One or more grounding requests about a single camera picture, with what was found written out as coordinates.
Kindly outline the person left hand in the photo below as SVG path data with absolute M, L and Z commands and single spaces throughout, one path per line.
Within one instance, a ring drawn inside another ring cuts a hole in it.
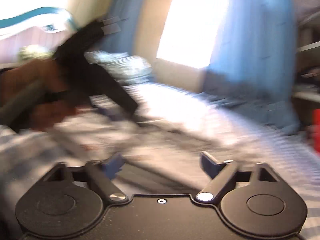
M 83 103 L 56 59 L 31 60 L 1 73 L 1 125 L 12 126 L 28 111 L 29 127 L 45 131 L 76 115 Z

